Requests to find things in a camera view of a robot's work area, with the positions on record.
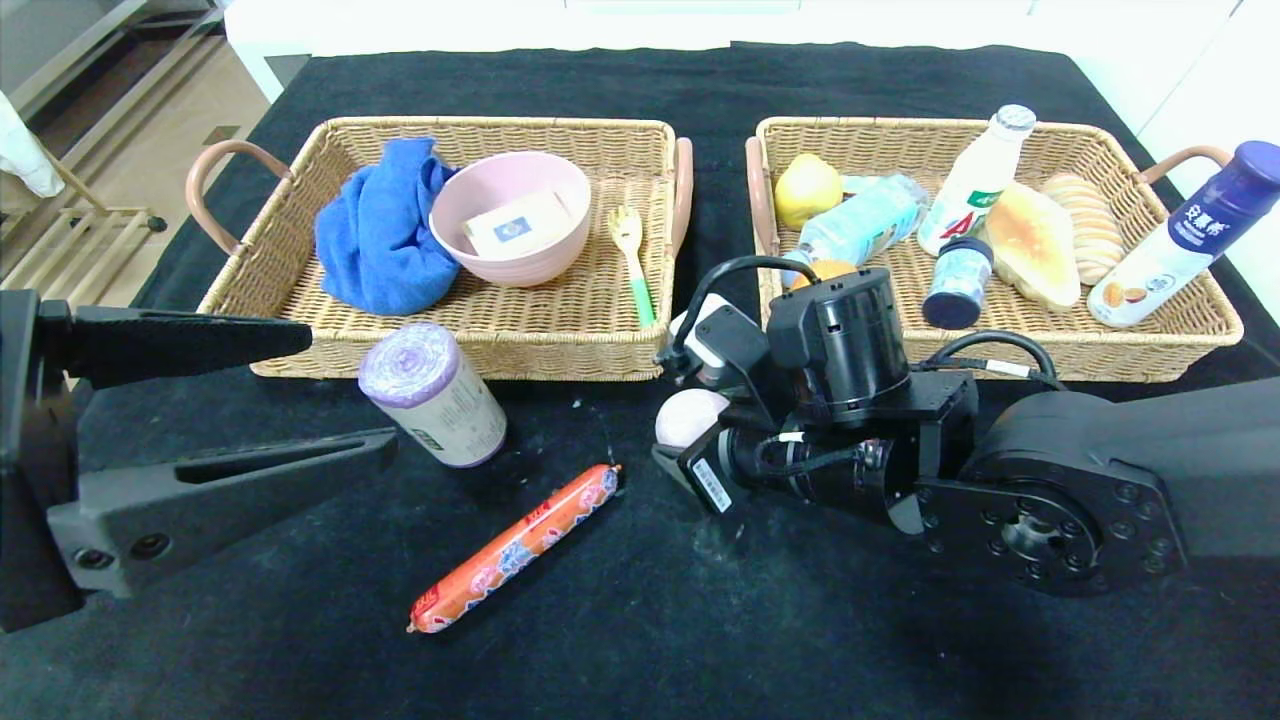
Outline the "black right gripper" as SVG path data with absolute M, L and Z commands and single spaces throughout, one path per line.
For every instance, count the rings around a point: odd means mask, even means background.
M 714 421 L 689 447 L 654 443 L 652 457 L 681 489 L 713 515 L 739 515 L 748 498 L 765 488 L 756 446 L 760 430 Z

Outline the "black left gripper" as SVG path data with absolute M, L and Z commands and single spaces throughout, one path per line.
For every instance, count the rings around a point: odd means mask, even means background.
M 78 497 L 67 374 L 106 389 L 289 357 L 312 342 L 300 322 L 73 310 L 3 291 L 3 633 L 74 612 L 79 588 L 133 597 L 381 471 L 375 429 L 87 473 Z

